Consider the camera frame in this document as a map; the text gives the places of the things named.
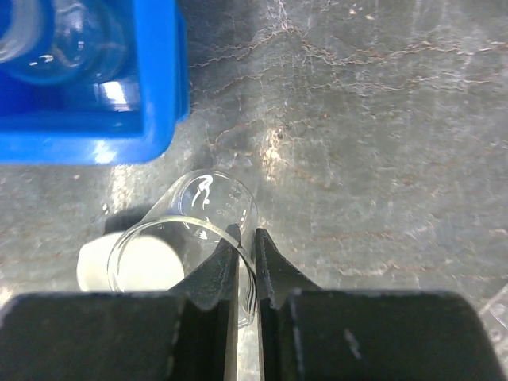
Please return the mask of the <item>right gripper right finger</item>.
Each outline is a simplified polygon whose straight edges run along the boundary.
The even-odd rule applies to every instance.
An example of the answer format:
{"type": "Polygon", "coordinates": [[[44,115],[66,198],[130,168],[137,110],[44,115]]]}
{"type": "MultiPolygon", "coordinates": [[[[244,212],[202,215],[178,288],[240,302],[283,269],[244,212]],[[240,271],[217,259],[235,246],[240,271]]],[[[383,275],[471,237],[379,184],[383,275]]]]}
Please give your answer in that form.
{"type": "Polygon", "coordinates": [[[475,309],[443,290],[319,287],[258,229],[263,380],[503,380],[475,309]]]}

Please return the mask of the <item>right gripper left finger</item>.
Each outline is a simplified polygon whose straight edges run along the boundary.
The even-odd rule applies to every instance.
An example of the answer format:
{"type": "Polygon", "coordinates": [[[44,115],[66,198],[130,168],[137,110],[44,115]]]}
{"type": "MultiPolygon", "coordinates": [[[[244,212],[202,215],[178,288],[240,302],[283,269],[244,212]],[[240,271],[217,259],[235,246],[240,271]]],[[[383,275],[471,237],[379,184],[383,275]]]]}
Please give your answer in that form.
{"type": "Polygon", "coordinates": [[[156,293],[30,293],[1,310],[4,380],[234,380],[241,233],[156,293]]]}

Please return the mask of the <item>small glass beaker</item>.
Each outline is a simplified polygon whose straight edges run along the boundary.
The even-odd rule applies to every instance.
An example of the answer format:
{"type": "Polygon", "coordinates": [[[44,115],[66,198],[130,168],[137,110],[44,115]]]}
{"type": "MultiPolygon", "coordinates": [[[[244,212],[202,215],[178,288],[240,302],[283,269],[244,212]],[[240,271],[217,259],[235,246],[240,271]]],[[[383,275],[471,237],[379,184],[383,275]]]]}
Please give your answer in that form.
{"type": "Polygon", "coordinates": [[[189,172],[114,244],[107,264],[112,291],[132,292],[121,291],[117,277],[120,255],[134,237],[149,235],[169,244],[182,262],[183,280],[208,262],[224,242],[238,259],[238,325],[244,328],[252,324],[256,312],[252,247],[257,223],[255,198],[240,180],[217,170],[189,172]]]}

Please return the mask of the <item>blue plastic divided bin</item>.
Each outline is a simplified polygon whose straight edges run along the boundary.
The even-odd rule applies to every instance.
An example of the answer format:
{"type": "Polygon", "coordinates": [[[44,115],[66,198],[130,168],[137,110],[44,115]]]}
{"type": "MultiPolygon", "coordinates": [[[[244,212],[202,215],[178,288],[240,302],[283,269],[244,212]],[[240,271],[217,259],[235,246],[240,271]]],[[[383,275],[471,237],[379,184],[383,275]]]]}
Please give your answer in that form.
{"type": "Polygon", "coordinates": [[[2,2],[4,164],[145,163],[189,112],[177,2],[2,2]]]}

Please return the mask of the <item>small glass bottle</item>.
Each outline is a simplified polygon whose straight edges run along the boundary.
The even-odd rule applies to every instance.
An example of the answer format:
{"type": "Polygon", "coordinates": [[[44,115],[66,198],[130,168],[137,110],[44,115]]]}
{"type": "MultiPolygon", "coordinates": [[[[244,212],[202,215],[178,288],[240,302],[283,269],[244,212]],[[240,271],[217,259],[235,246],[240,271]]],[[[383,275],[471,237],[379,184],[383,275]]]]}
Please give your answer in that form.
{"type": "Polygon", "coordinates": [[[129,54],[125,24],[108,1],[3,1],[1,69],[23,82],[103,83],[129,54]]]}

